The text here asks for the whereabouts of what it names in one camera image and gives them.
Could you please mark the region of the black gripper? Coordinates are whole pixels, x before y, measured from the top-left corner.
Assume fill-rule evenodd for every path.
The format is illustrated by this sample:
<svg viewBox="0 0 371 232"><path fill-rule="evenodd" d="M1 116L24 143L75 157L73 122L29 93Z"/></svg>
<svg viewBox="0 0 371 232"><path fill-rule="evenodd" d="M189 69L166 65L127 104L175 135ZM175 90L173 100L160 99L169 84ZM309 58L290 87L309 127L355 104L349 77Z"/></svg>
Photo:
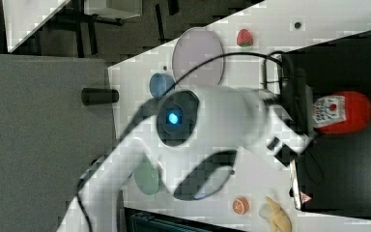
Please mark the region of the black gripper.
<svg viewBox="0 0 371 232"><path fill-rule="evenodd" d="M312 139L313 128L313 93L307 85L304 69L295 68L294 73L286 73L281 90L283 107L293 120L290 127L299 135Z"/></svg>

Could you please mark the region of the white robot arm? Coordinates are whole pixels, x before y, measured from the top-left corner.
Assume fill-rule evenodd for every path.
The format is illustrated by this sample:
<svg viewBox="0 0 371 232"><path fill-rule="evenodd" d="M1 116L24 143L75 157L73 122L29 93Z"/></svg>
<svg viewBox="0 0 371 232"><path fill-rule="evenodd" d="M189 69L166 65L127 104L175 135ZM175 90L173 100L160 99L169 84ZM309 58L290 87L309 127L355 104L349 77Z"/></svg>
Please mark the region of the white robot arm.
<svg viewBox="0 0 371 232"><path fill-rule="evenodd" d="M300 155L310 141L269 92L218 85L170 91L145 101L114 150L80 177L56 232L118 232L119 192L143 160L174 198L194 201L222 189L240 148L263 149L266 164L279 168L282 150Z"/></svg>

